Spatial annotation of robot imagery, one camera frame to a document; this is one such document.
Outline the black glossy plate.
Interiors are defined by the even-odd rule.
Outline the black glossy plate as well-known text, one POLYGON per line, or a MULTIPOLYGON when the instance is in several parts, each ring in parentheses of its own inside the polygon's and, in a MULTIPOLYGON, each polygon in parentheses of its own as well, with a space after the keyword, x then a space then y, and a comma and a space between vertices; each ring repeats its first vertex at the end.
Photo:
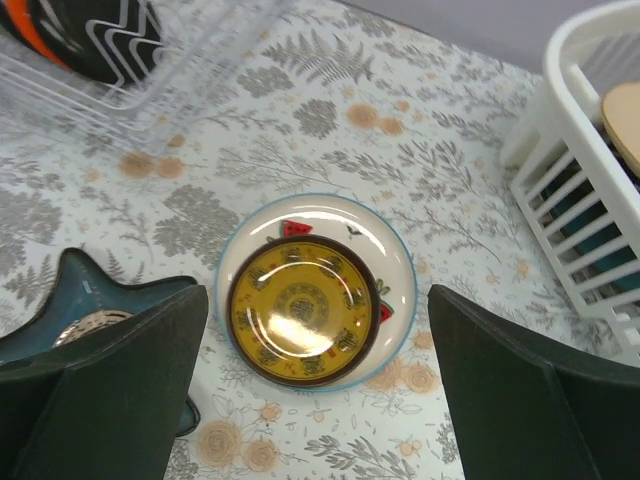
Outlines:
POLYGON ((51 51, 91 80, 133 84, 161 57, 162 25, 151 1, 28 1, 28 8, 51 51))

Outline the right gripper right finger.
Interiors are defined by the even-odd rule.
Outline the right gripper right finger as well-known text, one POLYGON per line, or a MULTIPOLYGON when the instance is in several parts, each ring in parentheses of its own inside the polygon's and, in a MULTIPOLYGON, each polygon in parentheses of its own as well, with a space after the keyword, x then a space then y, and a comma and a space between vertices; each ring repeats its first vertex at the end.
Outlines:
POLYGON ((468 479, 636 479, 639 370, 506 320, 443 285, 428 312, 468 479))

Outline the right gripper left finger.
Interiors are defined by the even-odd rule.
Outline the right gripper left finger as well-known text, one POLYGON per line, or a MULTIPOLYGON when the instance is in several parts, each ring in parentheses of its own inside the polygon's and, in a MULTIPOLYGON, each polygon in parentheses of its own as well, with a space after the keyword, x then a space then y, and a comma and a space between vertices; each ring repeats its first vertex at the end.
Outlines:
POLYGON ((4 479, 161 479, 208 316, 202 286, 1 367, 4 479))

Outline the orange red round plate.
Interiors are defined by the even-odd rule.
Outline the orange red round plate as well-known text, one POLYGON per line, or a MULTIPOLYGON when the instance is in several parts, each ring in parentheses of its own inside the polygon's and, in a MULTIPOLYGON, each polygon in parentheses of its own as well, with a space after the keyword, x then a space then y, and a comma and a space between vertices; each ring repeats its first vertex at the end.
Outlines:
POLYGON ((66 65, 51 51, 36 31, 29 12, 28 1, 7 0, 5 6, 12 23, 22 37, 34 47, 39 54, 57 65, 66 68, 66 65))

